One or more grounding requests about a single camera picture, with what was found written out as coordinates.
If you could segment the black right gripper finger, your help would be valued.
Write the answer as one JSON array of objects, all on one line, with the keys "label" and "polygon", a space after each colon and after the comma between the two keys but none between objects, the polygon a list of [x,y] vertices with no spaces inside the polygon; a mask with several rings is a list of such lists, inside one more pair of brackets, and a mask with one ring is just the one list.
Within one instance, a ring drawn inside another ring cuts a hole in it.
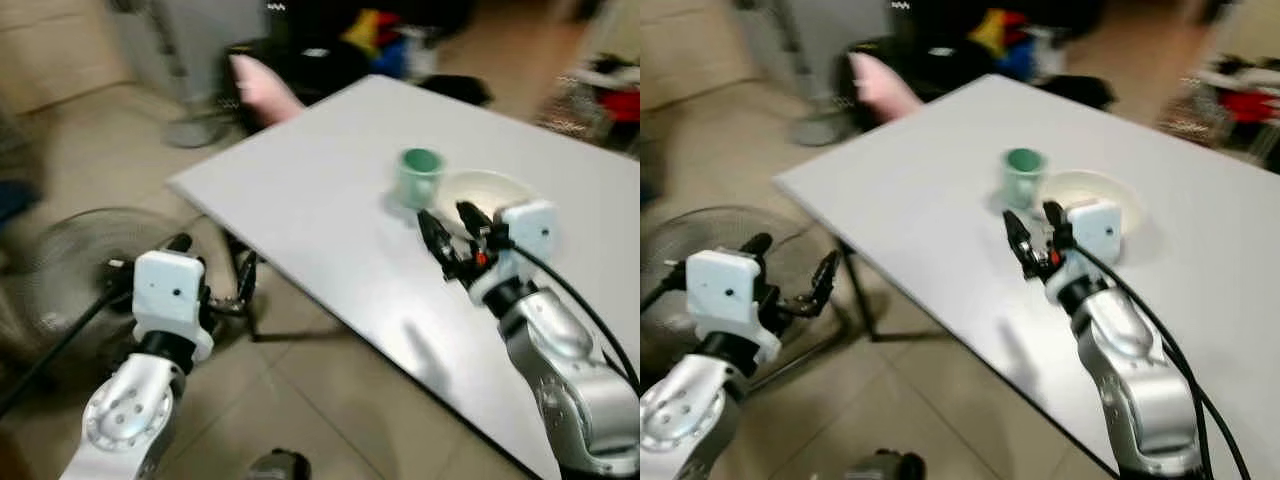
[{"label": "black right gripper finger", "polygon": [[425,209],[416,212],[416,219],[422,242],[439,262],[443,275],[456,276],[460,260],[453,246],[453,236]]},{"label": "black right gripper finger", "polygon": [[1002,219],[1009,247],[1021,268],[1021,274],[1024,276],[1038,276],[1039,262],[1036,259],[1036,247],[1032,244],[1030,232],[1012,210],[1004,210]]},{"label": "black right gripper finger", "polygon": [[468,241],[475,244],[486,244],[493,220],[471,201],[457,201],[454,207]]},{"label": "black right gripper finger", "polygon": [[1050,243],[1053,250],[1068,250],[1069,248],[1069,220],[1066,219],[1064,207],[1055,200],[1048,200],[1042,204],[1044,212],[1044,220],[1050,225]]}]

